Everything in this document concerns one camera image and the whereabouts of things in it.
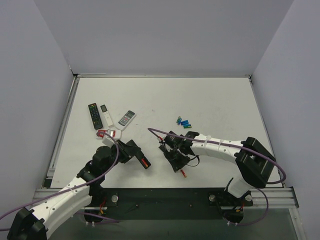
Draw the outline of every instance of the small red object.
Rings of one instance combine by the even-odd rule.
[[[186,175],[185,171],[183,171],[182,169],[180,169],[180,171],[181,171],[182,175],[184,176],[184,178],[186,178],[187,175]]]
[[[141,161],[143,162],[143,164],[144,164],[146,167],[148,167],[148,164],[146,163],[146,161],[145,161],[144,158],[142,158]]]
[[[96,135],[100,138],[103,138],[104,137],[104,134],[103,133],[106,133],[107,130],[98,130]]]

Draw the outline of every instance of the white cable clip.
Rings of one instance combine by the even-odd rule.
[[[222,144],[224,141],[225,141],[225,140],[220,139],[220,142],[219,142],[219,145],[218,145],[218,153],[220,154],[220,156],[221,156],[221,158],[222,158],[223,160],[225,160],[225,158],[224,158],[224,155],[220,152],[220,147],[221,147],[221,144]]]
[[[211,139],[211,136],[210,135],[208,135],[208,136],[206,136],[206,139],[204,140],[204,144],[203,144],[203,148],[204,148],[204,151],[205,151],[205,153],[208,155],[208,152],[207,152],[207,149],[206,149],[206,146],[207,146],[207,143],[208,143],[208,141]]]
[[[66,188],[67,188],[67,189],[70,189],[70,192],[72,192],[72,193],[73,193],[73,196],[75,196],[75,195],[76,195],[76,192],[75,192],[75,190],[73,190],[73,189],[72,189],[72,187],[70,187],[70,186],[66,186]]]

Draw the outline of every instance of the wire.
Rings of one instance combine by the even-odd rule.
[[[187,166],[189,166],[189,167],[196,167],[196,166],[198,166],[199,165],[199,163],[200,163],[200,158],[199,158],[199,156],[195,156],[194,158],[192,158],[192,159],[190,159],[190,161],[191,160],[194,160],[194,159],[198,159],[198,163],[196,164],[196,165],[189,165],[189,164],[186,164]]]
[[[79,220],[85,224],[90,224],[90,225],[93,225],[91,222],[88,222],[86,219],[82,219],[81,216],[83,216],[84,214],[78,214],[78,213],[81,213],[81,211],[78,211],[77,213],[75,213],[75,215],[78,215],[79,217]],[[102,225],[102,224],[117,224],[119,223],[118,221],[115,222],[115,221],[108,221],[108,220],[105,220],[105,221],[101,221],[101,222],[94,222],[94,225]]]
[[[265,211],[264,211],[263,215],[261,217],[257,218],[256,220],[251,221],[251,222],[238,223],[238,224],[235,224],[234,222],[231,222],[231,221],[228,221],[227,219],[225,219],[225,220],[228,221],[228,223],[231,223],[231,224],[239,226],[239,227],[245,227],[245,226],[250,226],[250,225],[253,225],[253,224],[256,224],[256,223],[260,222],[262,219],[264,219],[268,215],[268,212],[269,212],[269,201],[268,201],[267,195],[260,188],[254,187],[254,189],[257,189],[259,192],[261,192],[263,194],[264,198],[265,198],[266,208],[265,208]]]
[[[37,204],[39,202],[42,202],[43,200],[46,200],[46,199],[49,199],[49,198],[52,198],[52,197],[55,197],[55,196],[58,196],[58,195],[61,195],[61,194],[64,194],[64,193],[67,193],[67,192],[70,192],[72,190],[75,190],[75,189],[78,189],[78,188],[81,188],[83,186],[87,186],[87,185],[90,185],[92,183],[94,183],[95,181],[103,178],[104,175],[106,175],[108,172],[110,172],[110,170],[116,165],[117,161],[118,161],[118,157],[119,157],[119,147],[118,147],[118,144],[116,142],[116,140],[110,136],[108,133],[106,132],[100,132],[101,134],[104,134],[104,135],[107,135],[115,144],[115,147],[116,147],[116,156],[115,156],[115,159],[114,159],[114,162],[112,163],[112,165],[109,167],[109,169],[107,171],[105,171],[103,174],[101,174],[100,176],[96,177],[95,179],[92,179],[91,181],[88,181],[86,183],[83,183],[83,184],[80,184],[78,186],[75,186],[75,187],[71,187],[71,188],[68,188],[66,190],[63,190],[63,191],[59,191],[59,192],[56,192],[52,195],[49,195],[49,196],[46,196],[46,197],[43,197],[43,198],[40,198],[38,200],[35,200],[35,201],[31,201],[29,203],[26,203],[26,204],[23,204],[21,206],[17,206],[16,208],[4,213],[3,215],[0,216],[0,221],[5,218],[6,216],[8,216],[9,214],[12,214],[13,212],[15,211],[18,211],[22,208],[25,208],[27,206],[30,206],[30,205],[34,205],[34,204]],[[7,231],[8,228],[4,228],[4,229],[0,229],[0,232],[3,232],[3,231]]]
[[[241,210],[243,210],[243,209],[244,209],[244,206],[245,206],[245,202],[243,201],[241,207],[239,207],[239,209],[237,209],[236,212],[238,213],[238,212],[240,212]]]
[[[157,129],[154,129],[154,128],[150,128],[148,127],[148,130],[153,134],[155,135],[156,137],[158,137],[157,134],[155,134],[154,132],[158,132],[158,133],[161,133],[161,134],[165,134],[165,135],[168,135],[168,136],[173,136],[173,137],[176,137],[176,138],[180,138],[180,139],[186,139],[186,140],[190,140],[190,141],[194,141],[194,142],[198,142],[198,143],[204,143],[205,140],[199,140],[199,139],[194,139],[194,138],[191,138],[191,137],[186,137],[186,136],[179,136],[179,135],[176,135],[176,134],[171,134],[171,133],[168,133],[168,132],[165,132],[165,131],[161,131],[161,130],[157,130]],[[206,141],[207,143],[210,143],[210,144],[216,144],[216,145],[221,145],[221,146],[226,146],[226,147],[233,147],[233,148],[237,148],[237,149],[241,149],[241,150],[244,150],[244,151],[247,151],[249,153],[252,153],[260,158],[263,158],[265,160],[267,160],[269,163],[273,164],[274,166],[276,166],[280,172],[282,173],[282,178],[278,181],[271,181],[271,182],[267,182],[267,184],[279,184],[279,183],[282,183],[283,181],[286,180],[287,178],[287,174],[285,172],[285,170],[275,161],[272,161],[270,158],[268,158],[267,156],[257,152],[257,151],[254,151],[250,148],[247,148],[247,147],[244,147],[244,146],[238,146],[238,145],[234,145],[234,144],[230,144],[230,143],[224,143],[224,142],[218,142],[218,141],[212,141],[212,140],[209,140],[209,141]]]
[[[119,221],[118,221],[118,220],[115,220],[115,219],[112,219],[112,218],[108,218],[108,217],[105,217],[105,216],[100,216],[100,215],[93,214],[93,213],[89,213],[89,212],[77,211],[75,214],[76,214],[76,215],[86,215],[86,216],[91,216],[91,217],[95,217],[95,218],[99,218],[99,219],[107,220],[107,221],[110,221],[110,222],[112,222],[112,223],[119,223]]]
[[[102,208],[105,206],[106,201],[107,201],[107,198],[105,197],[103,202],[100,204],[100,213],[102,213],[102,214],[105,214],[104,211],[102,211]]]

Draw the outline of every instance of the screw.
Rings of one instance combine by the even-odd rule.
[[[215,200],[216,200],[216,196],[213,195],[213,194],[211,194],[211,195],[209,196],[209,201],[210,201],[210,202],[214,202]]]
[[[116,202],[118,202],[118,196],[117,195],[113,195],[112,197],[111,197],[111,201],[113,202],[113,203],[116,203]]]

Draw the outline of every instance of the gray wall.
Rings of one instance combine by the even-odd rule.
[[[295,0],[253,74],[278,162],[294,186],[308,239],[319,239],[320,1]]]
[[[0,1],[1,215],[30,201],[40,186],[72,80],[34,1]],[[10,227],[13,217],[0,228]]]
[[[35,0],[74,73],[252,74],[292,0]]]

